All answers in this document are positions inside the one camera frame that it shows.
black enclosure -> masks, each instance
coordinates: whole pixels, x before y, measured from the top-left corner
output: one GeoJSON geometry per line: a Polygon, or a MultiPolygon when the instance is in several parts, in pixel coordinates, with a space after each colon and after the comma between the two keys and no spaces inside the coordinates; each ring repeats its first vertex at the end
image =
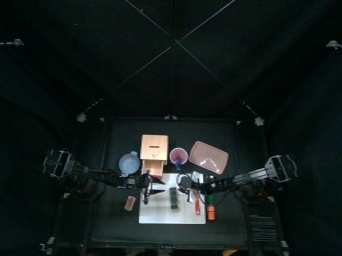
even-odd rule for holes
{"type": "Polygon", "coordinates": [[[44,255],[52,235],[77,249],[61,255],[247,250],[251,215],[282,224],[291,255],[340,255],[340,13],[339,0],[2,0],[0,255],[44,255]],[[298,178],[266,211],[229,194],[205,236],[199,225],[139,225],[137,207],[119,207],[127,191],[60,199],[45,151],[117,170],[147,133],[167,134],[169,148],[201,140],[225,150],[227,177],[291,153],[298,178]]]}

small object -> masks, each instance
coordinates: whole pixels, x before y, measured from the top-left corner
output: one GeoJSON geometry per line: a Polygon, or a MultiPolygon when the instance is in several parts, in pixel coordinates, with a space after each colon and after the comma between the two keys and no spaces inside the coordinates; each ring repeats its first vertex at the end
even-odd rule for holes
{"type": "Polygon", "coordinates": [[[216,210],[213,206],[213,196],[208,196],[208,205],[207,205],[207,214],[208,214],[208,220],[215,220],[216,219],[216,210]]]}
{"type": "Polygon", "coordinates": [[[125,201],[125,205],[124,205],[124,210],[125,211],[131,211],[133,209],[133,203],[135,203],[135,197],[128,196],[127,201],[125,201]]]}
{"type": "Polygon", "coordinates": [[[180,166],[187,162],[188,154],[183,148],[173,148],[169,152],[171,163],[176,165],[176,170],[180,171],[180,166]]]}

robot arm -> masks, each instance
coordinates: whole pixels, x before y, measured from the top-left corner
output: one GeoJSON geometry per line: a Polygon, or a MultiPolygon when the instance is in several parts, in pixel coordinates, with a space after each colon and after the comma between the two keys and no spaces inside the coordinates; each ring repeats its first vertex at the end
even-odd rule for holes
{"type": "Polygon", "coordinates": [[[276,155],[268,158],[263,168],[246,174],[239,174],[231,178],[216,179],[205,183],[193,182],[188,176],[181,177],[180,188],[191,188],[200,191],[201,194],[219,192],[231,192],[239,189],[242,185],[256,181],[272,180],[278,183],[287,182],[296,177],[296,165],[290,155],[276,155]]]}

